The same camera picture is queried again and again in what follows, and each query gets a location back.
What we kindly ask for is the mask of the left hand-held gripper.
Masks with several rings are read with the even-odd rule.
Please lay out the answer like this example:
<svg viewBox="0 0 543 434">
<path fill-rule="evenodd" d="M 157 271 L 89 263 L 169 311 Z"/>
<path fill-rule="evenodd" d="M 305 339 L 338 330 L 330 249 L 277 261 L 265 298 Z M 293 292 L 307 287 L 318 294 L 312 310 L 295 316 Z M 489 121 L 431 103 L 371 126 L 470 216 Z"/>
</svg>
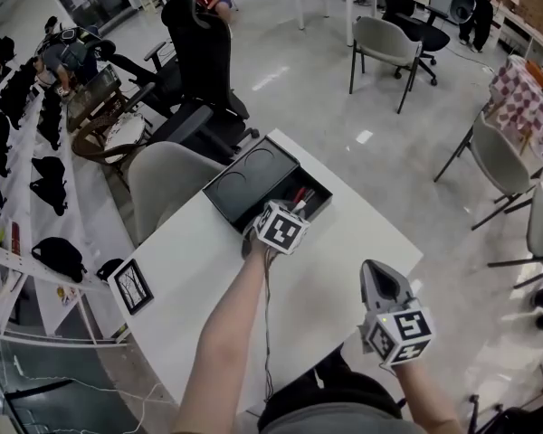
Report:
<svg viewBox="0 0 543 434">
<path fill-rule="evenodd" d="M 253 224 L 256 238 L 284 255 L 291 255 L 300 242 L 310 223 L 280 203 L 269 201 Z"/>
</svg>

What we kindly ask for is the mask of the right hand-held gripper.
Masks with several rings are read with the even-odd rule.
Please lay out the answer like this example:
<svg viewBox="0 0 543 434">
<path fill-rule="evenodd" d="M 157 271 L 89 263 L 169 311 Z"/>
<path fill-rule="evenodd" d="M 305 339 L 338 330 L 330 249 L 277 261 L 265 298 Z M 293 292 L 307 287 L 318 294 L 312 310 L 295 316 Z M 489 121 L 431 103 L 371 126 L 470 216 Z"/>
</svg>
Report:
<svg viewBox="0 0 543 434">
<path fill-rule="evenodd" d="M 363 352 L 375 353 L 387 369 L 421 358 L 434 339 L 434 326 L 430 310 L 413 298 L 408 279 L 383 262 L 367 259 L 360 283 L 370 311 L 358 327 Z"/>
</svg>

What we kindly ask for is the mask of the black box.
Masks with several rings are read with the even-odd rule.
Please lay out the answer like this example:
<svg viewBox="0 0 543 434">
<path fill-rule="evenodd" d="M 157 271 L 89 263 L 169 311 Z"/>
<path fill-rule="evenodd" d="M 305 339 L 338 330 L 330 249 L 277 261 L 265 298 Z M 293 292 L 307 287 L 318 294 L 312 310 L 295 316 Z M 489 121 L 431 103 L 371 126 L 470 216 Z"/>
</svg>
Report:
<svg viewBox="0 0 543 434">
<path fill-rule="evenodd" d="M 263 212 L 268 201 L 294 210 L 300 188 L 315 190 L 302 214 L 310 222 L 331 202 L 332 192 L 304 170 L 295 156 L 265 137 L 210 182 L 204 194 L 241 232 Z"/>
</svg>

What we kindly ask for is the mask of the person's left forearm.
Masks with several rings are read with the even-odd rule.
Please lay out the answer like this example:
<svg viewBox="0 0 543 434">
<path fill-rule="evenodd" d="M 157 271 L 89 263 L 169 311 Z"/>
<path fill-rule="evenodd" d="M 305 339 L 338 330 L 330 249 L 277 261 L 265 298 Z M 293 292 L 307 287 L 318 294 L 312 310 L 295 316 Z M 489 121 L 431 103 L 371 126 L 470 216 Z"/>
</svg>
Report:
<svg viewBox="0 0 543 434">
<path fill-rule="evenodd" d="M 174 434 L 230 434 L 240 400 L 264 280 L 266 246 L 253 243 L 208 317 L 175 418 Z"/>
</svg>

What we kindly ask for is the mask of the person's right forearm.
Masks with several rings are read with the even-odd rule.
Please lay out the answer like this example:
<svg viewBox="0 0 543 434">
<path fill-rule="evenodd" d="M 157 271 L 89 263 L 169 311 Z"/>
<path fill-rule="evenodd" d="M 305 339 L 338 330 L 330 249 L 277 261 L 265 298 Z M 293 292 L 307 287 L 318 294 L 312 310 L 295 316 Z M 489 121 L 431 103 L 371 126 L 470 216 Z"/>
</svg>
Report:
<svg viewBox="0 0 543 434">
<path fill-rule="evenodd" d="M 394 372 L 413 421 L 427 434 L 465 434 L 452 402 L 419 361 L 396 365 Z"/>
</svg>

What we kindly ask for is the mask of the black high-back office chair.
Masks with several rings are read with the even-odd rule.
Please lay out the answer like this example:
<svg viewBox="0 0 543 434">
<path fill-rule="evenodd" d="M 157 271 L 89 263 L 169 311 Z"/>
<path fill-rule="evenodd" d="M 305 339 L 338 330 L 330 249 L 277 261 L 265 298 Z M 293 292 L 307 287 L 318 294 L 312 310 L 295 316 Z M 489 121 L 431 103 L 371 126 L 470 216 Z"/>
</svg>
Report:
<svg viewBox="0 0 543 434">
<path fill-rule="evenodd" d="M 240 143 L 257 138 L 250 117 L 230 86 L 231 33 L 218 15 L 199 9 L 196 0 L 171 0 L 161 14 L 175 46 L 182 103 L 150 137 L 169 141 L 222 165 L 241 152 Z"/>
</svg>

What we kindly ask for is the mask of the black mesh office chair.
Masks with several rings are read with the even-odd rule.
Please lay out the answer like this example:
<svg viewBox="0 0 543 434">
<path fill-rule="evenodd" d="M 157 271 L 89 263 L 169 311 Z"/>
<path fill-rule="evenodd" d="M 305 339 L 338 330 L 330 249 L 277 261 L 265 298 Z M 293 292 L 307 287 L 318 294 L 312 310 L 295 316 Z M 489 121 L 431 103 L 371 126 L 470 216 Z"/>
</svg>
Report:
<svg viewBox="0 0 543 434">
<path fill-rule="evenodd" d="M 176 57 L 162 62 L 159 52 L 166 43 L 161 42 L 148 52 L 144 61 L 152 61 L 156 71 L 136 64 L 130 58 L 119 54 L 114 42 L 100 40 L 93 45 L 94 51 L 104 60 L 131 75 L 129 81 L 144 89 L 153 83 L 153 89 L 142 99 L 142 102 L 164 118 L 172 115 L 171 108 L 181 103 L 183 98 L 182 81 L 179 64 Z"/>
</svg>

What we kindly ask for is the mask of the grey shell chair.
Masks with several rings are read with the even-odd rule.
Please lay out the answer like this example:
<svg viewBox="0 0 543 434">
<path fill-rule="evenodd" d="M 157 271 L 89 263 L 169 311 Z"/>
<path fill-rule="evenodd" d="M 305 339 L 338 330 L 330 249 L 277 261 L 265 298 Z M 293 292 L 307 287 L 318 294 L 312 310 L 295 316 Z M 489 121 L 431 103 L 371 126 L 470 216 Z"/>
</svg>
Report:
<svg viewBox="0 0 543 434">
<path fill-rule="evenodd" d="M 128 170 L 137 242 L 142 243 L 225 169 L 172 142 L 140 151 Z"/>
</svg>

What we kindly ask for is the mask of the person's own torso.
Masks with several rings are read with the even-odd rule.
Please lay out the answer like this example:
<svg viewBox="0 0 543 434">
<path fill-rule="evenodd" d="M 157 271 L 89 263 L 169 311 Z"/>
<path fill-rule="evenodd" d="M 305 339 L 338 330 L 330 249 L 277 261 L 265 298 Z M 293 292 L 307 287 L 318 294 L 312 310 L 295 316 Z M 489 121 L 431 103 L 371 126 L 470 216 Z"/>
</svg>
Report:
<svg viewBox="0 0 543 434">
<path fill-rule="evenodd" d="M 384 386 L 351 370 L 340 347 L 275 393 L 257 427 L 259 434 L 427 434 L 403 418 Z"/>
</svg>

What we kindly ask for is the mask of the yellow magazine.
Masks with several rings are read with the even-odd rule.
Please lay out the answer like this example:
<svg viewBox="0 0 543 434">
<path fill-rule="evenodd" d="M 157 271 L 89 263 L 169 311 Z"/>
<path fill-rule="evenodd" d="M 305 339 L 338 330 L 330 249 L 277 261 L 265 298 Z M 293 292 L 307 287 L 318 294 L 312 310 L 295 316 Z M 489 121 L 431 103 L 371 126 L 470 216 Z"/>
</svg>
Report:
<svg viewBox="0 0 543 434">
<path fill-rule="evenodd" d="M 72 287 L 59 286 L 57 287 L 56 292 L 64 307 L 69 307 L 80 296 L 78 290 Z"/>
</svg>

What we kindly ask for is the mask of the dark wicker side table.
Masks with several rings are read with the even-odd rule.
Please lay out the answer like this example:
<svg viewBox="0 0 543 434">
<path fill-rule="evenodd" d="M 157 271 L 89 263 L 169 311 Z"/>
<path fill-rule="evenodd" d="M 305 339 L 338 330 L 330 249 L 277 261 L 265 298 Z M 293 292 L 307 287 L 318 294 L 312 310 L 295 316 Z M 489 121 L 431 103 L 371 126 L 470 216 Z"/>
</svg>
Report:
<svg viewBox="0 0 543 434">
<path fill-rule="evenodd" d="M 66 129 L 81 127 L 96 109 L 119 91 L 121 80 L 111 64 L 106 65 L 86 86 L 75 92 L 67 104 Z"/>
</svg>

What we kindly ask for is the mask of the row of black bags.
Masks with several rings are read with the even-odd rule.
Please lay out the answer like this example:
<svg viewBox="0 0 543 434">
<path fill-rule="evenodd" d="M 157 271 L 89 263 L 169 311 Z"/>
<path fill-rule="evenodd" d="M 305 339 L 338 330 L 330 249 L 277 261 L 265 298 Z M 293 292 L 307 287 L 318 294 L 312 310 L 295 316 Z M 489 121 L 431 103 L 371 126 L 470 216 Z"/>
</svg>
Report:
<svg viewBox="0 0 543 434">
<path fill-rule="evenodd" d="M 36 58 L 32 58 L 22 65 L 9 80 L 4 94 L 0 97 L 0 177 L 3 178 L 11 173 L 11 169 L 6 166 L 8 152 L 12 149 L 8 144 L 9 133 L 12 128 L 15 130 L 20 128 L 19 121 L 24 112 L 30 83 L 35 77 L 36 61 Z M 68 204 L 65 202 L 65 167 L 62 161 L 55 156 L 34 157 L 32 165 L 41 178 L 29 183 L 29 188 L 39 199 L 51 205 L 57 216 L 63 216 Z M 0 190 L 0 214 L 6 202 L 7 199 Z M 71 278 L 76 283 L 82 282 L 86 273 L 79 251 L 62 238 L 40 241 L 33 248 L 32 255 L 50 269 Z"/>
</svg>

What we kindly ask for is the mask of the checked tablecloth table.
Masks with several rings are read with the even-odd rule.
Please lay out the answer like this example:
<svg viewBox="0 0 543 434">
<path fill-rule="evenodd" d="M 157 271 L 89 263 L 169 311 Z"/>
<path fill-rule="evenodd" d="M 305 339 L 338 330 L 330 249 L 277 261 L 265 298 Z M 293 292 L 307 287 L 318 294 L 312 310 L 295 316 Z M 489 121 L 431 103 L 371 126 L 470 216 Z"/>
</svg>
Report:
<svg viewBox="0 0 543 434">
<path fill-rule="evenodd" d="M 529 134 L 531 147 L 543 156 L 543 89 L 527 69 L 527 61 L 511 55 L 489 85 L 491 109 L 501 130 Z"/>
</svg>

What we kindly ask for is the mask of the white metal shelving unit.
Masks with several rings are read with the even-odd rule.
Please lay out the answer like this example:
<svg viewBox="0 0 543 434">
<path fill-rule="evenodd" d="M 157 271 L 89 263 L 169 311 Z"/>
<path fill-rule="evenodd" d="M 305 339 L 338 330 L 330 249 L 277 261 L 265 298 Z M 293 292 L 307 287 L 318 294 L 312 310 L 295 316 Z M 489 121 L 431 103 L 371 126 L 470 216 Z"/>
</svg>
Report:
<svg viewBox="0 0 543 434">
<path fill-rule="evenodd" d="M 0 84 L 0 97 L 15 72 Z M 126 258 L 134 246 L 100 166 L 72 152 L 66 119 L 60 98 L 33 80 L 20 128 L 9 133 L 6 166 L 11 173 L 0 177 L 7 199 L 0 214 L 0 340 L 59 348 L 120 347 L 129 332 L 126 320 L 110 282 L 97 272 L 108 260 Z M 41 178 L 32 159 L 46 156 L 59 158 L 65 167 L 68 208 L 61 217 L 29 188 Z M 48 238 L 62 238 L 79 251 L 86 269 L 82 282 L 33 257 L 33 248 Z M 64 307 L 59 286 L 76 288 L 80 296 Z"/>
</svg>

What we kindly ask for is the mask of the black-framed table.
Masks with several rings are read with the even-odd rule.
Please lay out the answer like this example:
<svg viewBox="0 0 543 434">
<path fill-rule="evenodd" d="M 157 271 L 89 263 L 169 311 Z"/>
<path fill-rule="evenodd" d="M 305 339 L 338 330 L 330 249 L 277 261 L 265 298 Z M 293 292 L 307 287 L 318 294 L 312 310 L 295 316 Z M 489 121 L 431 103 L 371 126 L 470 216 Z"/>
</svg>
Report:
<svg viewBox="0 0 543 434">
<path fill-rule="evenodd" d="M 13 405 L 13 402 L 16 400 L 21 399 L 27 399 L 38 395 L 44 395 L 48 392 L 53 392 L 56 390 L 59 390 L 63 387 L 66 387 L 70 384 L 73 384 L 73 380 L 69 378 L 62 378 L 60 380 L 57 380 L 55 382 L 51 382 L 48 384 L 44 384 L 41 386 L 36 386 L 30 389 L 21 390 L 21 391 L 15 391 L 15 392 L 3 392 L 3 404 L 4 404 L 4 414 L 10 415 L 11 419 L 14 424 L 14 429 L 17 431 L 18 434 L 30 434 L 27 427 L 34 427 L 36 429 L 35 434 L 42 434 L 40 431 L 40 427 L 43 427 L 46 429 L 46 431 L 49 431 L 49 428 L 40 423 L 36 423 L 33 421 L 32 423 L 29 423 L 28 425 L 23 424 L 20 416 L 18 415 L 15 406 Z"/>
</svg>

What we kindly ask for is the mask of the black picture frame tree drawing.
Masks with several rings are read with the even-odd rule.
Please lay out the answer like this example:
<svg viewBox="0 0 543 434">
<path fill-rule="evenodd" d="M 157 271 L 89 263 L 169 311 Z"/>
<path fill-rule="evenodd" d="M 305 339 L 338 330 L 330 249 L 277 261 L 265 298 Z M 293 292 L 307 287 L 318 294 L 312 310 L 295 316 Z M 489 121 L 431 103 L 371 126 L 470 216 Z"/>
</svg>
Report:
<svg viewBox="0 0 543 434">
<path fill-rule="evenodd" d="M 125 263 L 112 277 L 131 316 L 154 299 L 135 259 Z"/>
</svg>

